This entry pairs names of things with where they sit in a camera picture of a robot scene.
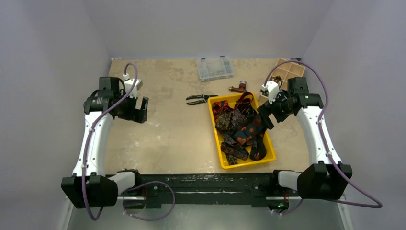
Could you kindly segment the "wooden compartment tray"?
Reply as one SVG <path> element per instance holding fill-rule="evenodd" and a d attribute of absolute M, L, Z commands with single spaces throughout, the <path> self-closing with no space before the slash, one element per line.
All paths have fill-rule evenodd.
<path fill-rule="evenodd" d="M 303 77 L 306 67 L 296 62 L 285 63 L 287 59 L 279 58 L 275 64 L 276 69 L 270 74 L 268 81 L 278 84 L 280 90 L 288 90 L 288 80 L 295 77 Z"/>

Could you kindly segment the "dark brown patterned tie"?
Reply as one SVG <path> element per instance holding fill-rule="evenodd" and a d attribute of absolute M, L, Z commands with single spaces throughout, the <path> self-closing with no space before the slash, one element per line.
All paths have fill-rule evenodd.
<path fill-rule="evenodd" d="M 225 110 L 215 118 L 215 128 L 223 137 L 221 151 L 225 154 L 229 165 L 237 165 L 238 159 L 247 160 L 249 153 L 246 148 L 236 141 L 233 135 L 238 128 L 246 123 L 246 118 L 240 111 Z"/>

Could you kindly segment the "yellow plastic bin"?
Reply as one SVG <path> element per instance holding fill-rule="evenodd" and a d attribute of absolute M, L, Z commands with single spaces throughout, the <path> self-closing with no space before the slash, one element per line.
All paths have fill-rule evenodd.
<path fill-rule="evenodd" d="M 274 148 L 272 146 L 272 142 L 270 139 L 270 136 L 267 132 L 263 135 L 263 144 L 266 149 L 266 155 L 263 159 L 253 161 L 250 158 L 247 160 L 242 160 L 242 159 L 237 159 L 237 164 L 229 164 L 226 154 L 221 151 L 221 143 L 224 141 L 223 136 L 220 134 L 220 131 L 218 131 L 215 128 L 215 118 L 214 118 L 214 112 L 213 112 L 213 105 L 222 102 L 222 101 L 227 101 L 228 106 L 231 108 L 235 107 L 235 104 L 237 101 L 244 95 L 244 93 L 237 93 L 237 94 L 230 94 L 230 95 L 223 95 L 223 96 L 217 96 L 217 97 L 210 97 L 207 100 L 207 105 L 209 106 L 209 112 L 210 112 L 210 117 L 211 117 L 211 122 L 214 130 L 214 136 L 215 136 L 215 144 L 217 147 L 217 152 L 218 152 L 218 157 L 220 160 L 220 165 L 223 169 L 225 170 L 230 170 L 233 168 L 238 168 L 238 167 L 248 167 L 248 166 L 253 166 L 256 164 L 264 164 L 268 163 L 271 161 L 276 160 L 276 153 L 274 151 Z"/>

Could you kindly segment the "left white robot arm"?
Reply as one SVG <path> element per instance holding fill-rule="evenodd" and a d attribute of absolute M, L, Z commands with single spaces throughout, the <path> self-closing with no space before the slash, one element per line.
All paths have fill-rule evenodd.
<path fill-rule="evenodd" d="M 75 208 L 110 207 L 124 191 L 131 196 L 142 192 L 138 170 L 121 170 L 111 177 L 105 170 L 107 142 L 115 118 L 137 123 L 147 120 L 148 98 L 143 97 L 141 107 L 136 108 L 142 81 L 128 75 L 124 78 L 100 77 L 99 88 L 84 102 L 85 132 L 79 158 L 72 175 L 61 182 Z"/>

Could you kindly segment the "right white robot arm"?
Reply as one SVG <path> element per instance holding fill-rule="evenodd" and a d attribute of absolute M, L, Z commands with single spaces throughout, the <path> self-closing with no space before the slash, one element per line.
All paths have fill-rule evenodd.
<path fill-rule="evenodd" d="M 270 191 L 280 195 L 289 188 L 297 191 L 302 199 L 340 199 L 348 184 L 340 173 L 350 178 L 352 168 L 342 163 L 327 131 L 320 131 L 325 127 L 321 96 L 310 93 L 306 79 L 302 77 L 289 79 L 286 92 L 274 81 L 262 85 L 260 91 L 267 97 L 257 108 L 265 127 L 274 128 L 270 115 L 278 123 L 294 115 L 304 132 L 310 160 L 303 172 L 275 170 L 274 179 L 269 181 Z"/>

